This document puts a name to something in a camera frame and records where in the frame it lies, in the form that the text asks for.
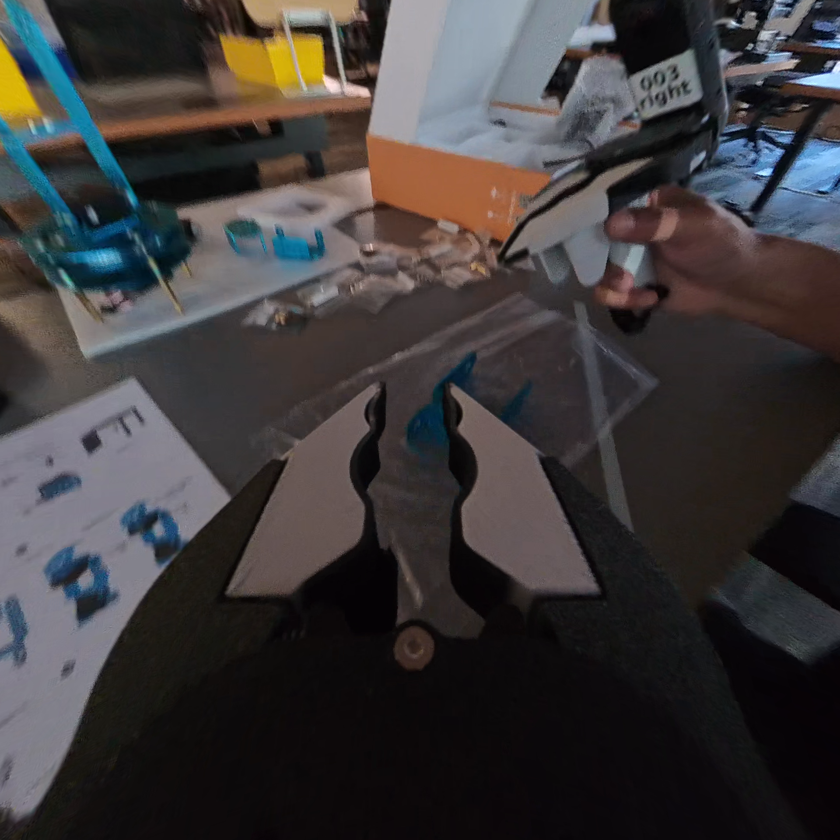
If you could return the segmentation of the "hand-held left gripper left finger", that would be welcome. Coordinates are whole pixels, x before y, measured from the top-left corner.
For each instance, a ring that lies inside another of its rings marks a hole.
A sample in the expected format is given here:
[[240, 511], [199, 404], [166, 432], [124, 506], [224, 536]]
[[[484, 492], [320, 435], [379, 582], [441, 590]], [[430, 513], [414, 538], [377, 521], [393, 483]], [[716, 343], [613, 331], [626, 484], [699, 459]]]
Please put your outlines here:
[[296, 443], [236, 565], [229, 599], [319, 607], [356, 634], [396, 625], [398, 562], [380, 545], [369, 488], [381, 468], [386, 389], [376, 382]]

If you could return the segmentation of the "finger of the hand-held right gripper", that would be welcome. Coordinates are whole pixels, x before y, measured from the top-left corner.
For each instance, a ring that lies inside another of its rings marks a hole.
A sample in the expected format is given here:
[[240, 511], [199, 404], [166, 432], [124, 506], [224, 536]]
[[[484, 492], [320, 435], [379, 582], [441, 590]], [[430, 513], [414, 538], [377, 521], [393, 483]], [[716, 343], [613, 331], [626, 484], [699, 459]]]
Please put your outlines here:
[[606, 218], [609, 174], [566, 174], [553, 179], [524, 209], [499, 249], [515, 260], [558, 245]]
[[594, 166], [567, 166], [530, 201], [518, 219], [518, 228], [536, 224], [546, 228], [586, 228], [606, 219], [607, 191], [619, 182], [649, 167], [653, 155], [609, 164], [596, 171]]

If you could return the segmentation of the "large clear plastic bag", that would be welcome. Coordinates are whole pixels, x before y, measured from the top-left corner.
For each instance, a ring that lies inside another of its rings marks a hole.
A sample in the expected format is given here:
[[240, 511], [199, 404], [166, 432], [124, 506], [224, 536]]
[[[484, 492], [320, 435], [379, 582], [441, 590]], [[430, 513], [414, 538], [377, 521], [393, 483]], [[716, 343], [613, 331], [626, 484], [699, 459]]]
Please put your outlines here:
[[[594, 331], [612, 429], [656, 387], [656, 379]], [[513, 431], [545, 455], [574, 466], [597, 446], [576, 321], [515, 295], [415, 342], [272, 418], [254, 437], [261, 455], [283, 456], [352, 397], [376, 382], [386, 389], [381, 471], [371, 487], [377, 529], [400, 565], [400, 621], [420, 618], [453, 635], [480, 620], [457, 597], [448, 574], [449, 522], [458, 485], [448, 443], [411, 449], [406, 425], [434, 386], [477, 352], [468, 395], [499, 417], [526, 381], [532, 391]]]

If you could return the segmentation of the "grey mesh chair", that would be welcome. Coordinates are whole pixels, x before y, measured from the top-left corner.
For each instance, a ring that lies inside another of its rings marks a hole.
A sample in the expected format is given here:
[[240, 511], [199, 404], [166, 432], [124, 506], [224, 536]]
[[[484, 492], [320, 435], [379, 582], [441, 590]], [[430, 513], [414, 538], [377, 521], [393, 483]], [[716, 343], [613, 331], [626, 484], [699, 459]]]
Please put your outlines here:
[[813, 667], [838, 654], [839, 613], [769, 565], [744, 554], [707, 607], [775, 655]]

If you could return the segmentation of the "person's right hand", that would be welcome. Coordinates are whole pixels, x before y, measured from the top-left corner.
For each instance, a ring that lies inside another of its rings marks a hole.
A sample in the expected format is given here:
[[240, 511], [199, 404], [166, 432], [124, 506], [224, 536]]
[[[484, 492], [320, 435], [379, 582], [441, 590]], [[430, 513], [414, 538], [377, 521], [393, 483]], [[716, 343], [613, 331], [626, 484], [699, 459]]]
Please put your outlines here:
[[766, 308], [772, 239], [704, 196], [662, 186], [647, 205], [613, 212], [604, 229], [613, 244], [645, 246], [654, 285], [667, 290], [660, 297], [637, 287], [627, 269], [613, 267], [595, 288], [608, 308], [640, 312], [664, 303], [676, 312], [735, 319]]

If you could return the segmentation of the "orange cardboard box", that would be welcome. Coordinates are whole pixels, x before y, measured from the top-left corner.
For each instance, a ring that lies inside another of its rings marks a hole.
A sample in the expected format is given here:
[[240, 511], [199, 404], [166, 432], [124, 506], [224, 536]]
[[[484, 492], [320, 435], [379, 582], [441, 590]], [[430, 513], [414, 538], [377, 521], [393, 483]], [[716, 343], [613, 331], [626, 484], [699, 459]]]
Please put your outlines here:
[[376, 202], [504, 239], [553, 171], [416, 143], [420, 123], [463, 109], [554, 113], [543, 94], [595, 2], [391, 2], [367, 151]]

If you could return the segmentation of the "teal robot assembly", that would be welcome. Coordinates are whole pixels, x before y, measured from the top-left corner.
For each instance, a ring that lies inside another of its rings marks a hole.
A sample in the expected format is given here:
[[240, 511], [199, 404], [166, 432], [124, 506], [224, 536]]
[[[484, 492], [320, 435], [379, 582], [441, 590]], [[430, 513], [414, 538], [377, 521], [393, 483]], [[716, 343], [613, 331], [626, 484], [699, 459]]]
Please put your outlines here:
[[20, 2], [3, 2], [3, 8], [69, 128], [115, 191], [99, 206], [68, 204], [30, 153], [24, 129], [2, 117], [3, 151], [49, 210], [45, 222], [22, 233], [24, 251], [50, 284], [68, 291], [96, 320], [102, 315], [89, 293], [134, 293], [154, 286], [185, 315], [172, 288], [174, 273], [189, 269], [193, 252], [185, 224], [171, 207], [139, 199], [35, 17]]

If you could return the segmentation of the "white foam box insert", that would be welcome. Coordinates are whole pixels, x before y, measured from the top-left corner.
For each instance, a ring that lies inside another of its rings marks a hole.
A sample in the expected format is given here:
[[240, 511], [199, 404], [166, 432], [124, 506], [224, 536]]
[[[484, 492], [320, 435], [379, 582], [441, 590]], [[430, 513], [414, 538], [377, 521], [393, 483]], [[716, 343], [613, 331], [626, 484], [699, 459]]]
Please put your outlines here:
[[559, 121], [554, 113], [463, 109], [420, 123], [416, 143], [523, 170], [551, 172], [593, 148], [585, 140], [565, 139]]

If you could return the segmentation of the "brown wooden background desk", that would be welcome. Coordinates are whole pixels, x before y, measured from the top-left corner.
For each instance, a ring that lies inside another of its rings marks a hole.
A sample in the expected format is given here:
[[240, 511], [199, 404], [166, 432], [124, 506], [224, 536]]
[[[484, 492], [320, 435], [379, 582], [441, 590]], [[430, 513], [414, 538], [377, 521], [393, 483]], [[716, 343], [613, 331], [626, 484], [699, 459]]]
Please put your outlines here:
[[[58, 101], [36, 91], [44, 114], [9, 123], [31, 154], [80, 148], [83, 140]], [[242, 87], [227, 95], [196, 98], [155, 98], [106, 104], [83, 98], [102, 138], [109, 144], [219, 130], [251, 123], [278, 122], [344, 112], [371, 110], [372, 95], [349, 85], [345, 92], [316, 92], [286, 96], [269, 87]]]

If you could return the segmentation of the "yellow box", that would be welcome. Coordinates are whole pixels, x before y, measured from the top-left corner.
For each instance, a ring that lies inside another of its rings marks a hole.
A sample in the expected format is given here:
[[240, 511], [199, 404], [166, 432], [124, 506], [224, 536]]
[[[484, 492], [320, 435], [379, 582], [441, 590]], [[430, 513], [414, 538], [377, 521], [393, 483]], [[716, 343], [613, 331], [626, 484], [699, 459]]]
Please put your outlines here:
[[325, 55], [318, 35], [294, 34], [251, 38], [218, 37], [227, 68], [238, 81], [283, 91], [285, 94], [325, 91]]
[[1, 117], [14, 130], [36, 129], [43, 113], [23, 72], [1, 40]]

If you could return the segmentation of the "bubble wrap bundle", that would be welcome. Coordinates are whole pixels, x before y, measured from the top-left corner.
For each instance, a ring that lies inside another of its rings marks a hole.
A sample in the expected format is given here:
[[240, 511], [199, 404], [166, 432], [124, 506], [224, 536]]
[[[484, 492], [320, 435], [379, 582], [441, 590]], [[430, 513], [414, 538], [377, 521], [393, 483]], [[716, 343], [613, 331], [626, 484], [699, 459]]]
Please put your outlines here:
[[582, 61], [563, 100], [558, 128], [563, 141], [596, 147], [636, 108], [623, 61], [612, 55], [593, 56]]

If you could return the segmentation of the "white foam sheet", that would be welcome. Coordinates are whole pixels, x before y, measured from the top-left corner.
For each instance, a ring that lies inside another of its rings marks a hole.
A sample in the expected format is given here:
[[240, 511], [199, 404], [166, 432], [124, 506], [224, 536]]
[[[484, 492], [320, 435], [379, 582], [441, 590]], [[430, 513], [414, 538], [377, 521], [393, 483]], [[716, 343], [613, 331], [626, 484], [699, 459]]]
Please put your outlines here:
[[178, 269], [171, 279], [183, 313], [178, 313], [165, 291], [157, 287], [140, 295], [129, 310], [103, 315], [98, 321], [70, 292], [60, 289], [59, 301], [82, 354], [92, 359], [152, 340], [252, 301], [297, 289], [331, 270], [353, 264], [359, 257], [360, 246], [351, 236], [338, 230], [338, 222], [322, 229], [326, 250], [325, 256], [317, 261], [278, 259], [272, 248], [271, 237], [275, 229], [271, 227], [262, 227], [268, 246], [267, 255], [259, 248], [249, 249], [243, 255], [237, 255], [231, 249], [223, 231], [224, 223], [237, 217], [238, 208], [252, 196], [288, 186], [306, 186], [341, 196], [353, 206], [350, 215], [370, 209], [374, 204], [370, 173], [367, 169], [359, 169], [314, 182], [179, 208], [178, 214], [199, 228], [199, 240], [188, 261], [191, 272]]

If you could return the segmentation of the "teal metal U bracket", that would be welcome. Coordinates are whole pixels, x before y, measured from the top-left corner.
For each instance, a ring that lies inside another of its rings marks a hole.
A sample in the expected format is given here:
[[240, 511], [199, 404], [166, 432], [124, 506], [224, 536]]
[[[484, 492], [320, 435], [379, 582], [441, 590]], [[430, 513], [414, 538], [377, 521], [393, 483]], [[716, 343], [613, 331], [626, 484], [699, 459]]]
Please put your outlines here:
[[467, 353], [434, 386], [429, 401], [423, 405], [406, 425], [406, 444], [409, 448], [421, 451], [425, 448], [440, 447], [448, 442], [445, 425], [445, 392], [448, 385], [455, 385], [468, 390], [472, 373], [477, 363], [477, 352]]

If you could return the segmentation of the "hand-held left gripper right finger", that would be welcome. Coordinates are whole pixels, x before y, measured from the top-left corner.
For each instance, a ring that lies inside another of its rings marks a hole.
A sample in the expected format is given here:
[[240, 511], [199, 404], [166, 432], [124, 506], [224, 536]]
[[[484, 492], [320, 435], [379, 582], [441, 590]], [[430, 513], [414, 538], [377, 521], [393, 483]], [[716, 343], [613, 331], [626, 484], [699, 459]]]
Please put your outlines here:
[[458, 484], [449, 578], [489, 623], [512, 613], [534, 622], [555, 601], [595, 601], [602, 585], [546, 458], [462, 388], [446, 385], [448, 467]]

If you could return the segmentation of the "teal metal bracket block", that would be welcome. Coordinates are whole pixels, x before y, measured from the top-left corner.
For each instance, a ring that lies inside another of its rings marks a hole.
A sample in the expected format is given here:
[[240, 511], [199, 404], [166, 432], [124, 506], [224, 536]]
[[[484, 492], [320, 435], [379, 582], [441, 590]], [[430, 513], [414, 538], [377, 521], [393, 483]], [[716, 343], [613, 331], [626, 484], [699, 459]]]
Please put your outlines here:
[[284, 229], [276, 225], [275, 234], [271, 240], [274, 254], [278, 259], [297, 261], [317, 261], [325, 256], [326, 248], [321, 229], [312, 232], [313, 241], [298, 235], [288, 235]]

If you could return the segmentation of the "dark grey desk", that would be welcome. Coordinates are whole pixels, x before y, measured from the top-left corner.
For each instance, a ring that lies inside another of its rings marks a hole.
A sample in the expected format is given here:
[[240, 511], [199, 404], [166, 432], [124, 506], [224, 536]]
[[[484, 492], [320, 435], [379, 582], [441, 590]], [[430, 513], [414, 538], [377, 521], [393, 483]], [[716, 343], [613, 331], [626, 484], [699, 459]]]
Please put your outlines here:
[[[575, 283], [504, 272], [428, 288], [378, 316], [353, 308], [297, 334], [249, 329], [231, 311], [85, 360], [56, 293], [2, 241], [2, 433], [136, 377], [210, 470], [238, 491], [265, 462], [259, 439], [297, 404], [520, 292], [573, 317]], [[692, 606], [786, 504], [838, 433], [838, 365], [758, 329], [659, 312], [636, 337], [586, 301], [591, 324], [658, 379], [614, 433], [641, 542]]]

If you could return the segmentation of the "wood-edged background desk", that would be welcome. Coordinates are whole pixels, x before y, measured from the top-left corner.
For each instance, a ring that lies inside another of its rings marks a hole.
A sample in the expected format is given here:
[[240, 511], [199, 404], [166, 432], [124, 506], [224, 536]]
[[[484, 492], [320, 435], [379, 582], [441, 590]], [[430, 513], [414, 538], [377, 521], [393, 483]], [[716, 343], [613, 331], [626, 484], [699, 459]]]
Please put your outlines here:
[[839, 75], [822, 73], [805, 77], [802, 80], [786, 83], [780, 93], [787, 97], [804, 100], [808, 106], [800, 127], [784, 147], [780, 159], [773, 167], [763, 189], [749, 206], [751, 218], [759, 216], [773, 194], [788, 175], [794, 163], [798, 161], [806, 145], [814, 135], [819, 123], [839, 103]]

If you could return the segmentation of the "white foam block with recess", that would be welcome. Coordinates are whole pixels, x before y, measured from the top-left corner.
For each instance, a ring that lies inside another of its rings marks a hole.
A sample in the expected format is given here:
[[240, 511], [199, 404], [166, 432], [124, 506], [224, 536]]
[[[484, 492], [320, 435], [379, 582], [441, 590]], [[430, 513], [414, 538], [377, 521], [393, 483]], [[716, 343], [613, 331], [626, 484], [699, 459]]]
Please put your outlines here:
[[302, 185], [252, 196], [237, 210], [237, 215], [252, 219], [260, 226], [279, 227], [288, 233], [308, 235], [316, 228], [328, 228], [353, 211], [345, 198]]

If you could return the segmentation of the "pile of small hardware bags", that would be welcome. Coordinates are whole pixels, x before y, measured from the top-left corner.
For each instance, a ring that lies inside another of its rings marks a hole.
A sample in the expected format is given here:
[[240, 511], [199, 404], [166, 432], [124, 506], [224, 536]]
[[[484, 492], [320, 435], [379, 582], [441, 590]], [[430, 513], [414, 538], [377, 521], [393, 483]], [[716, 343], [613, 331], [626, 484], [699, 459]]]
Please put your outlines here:
[[529, 259], [504, 266], [499, 248], [486, 233], [470, 233], [446, 222], [423, 232], [415, 246], [373, 241], [360, 247], [353, 264], [311, 279], [294, 291], [264, 298], [247, 311], [242, 325], [296, 333], [346, 308], [375, 315], [419, 291], [438, 287], [461, 291], [532, 268]]

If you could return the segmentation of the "assembly instruction manual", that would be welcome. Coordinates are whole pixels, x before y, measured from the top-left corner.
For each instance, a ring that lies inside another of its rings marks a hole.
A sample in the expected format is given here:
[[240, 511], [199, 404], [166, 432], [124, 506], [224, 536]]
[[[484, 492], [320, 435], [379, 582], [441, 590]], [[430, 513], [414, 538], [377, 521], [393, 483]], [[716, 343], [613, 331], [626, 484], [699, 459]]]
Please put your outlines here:
[[2, 437], [3, 811], [41, 803], [121, 631], [228, 500], [135, 380]]

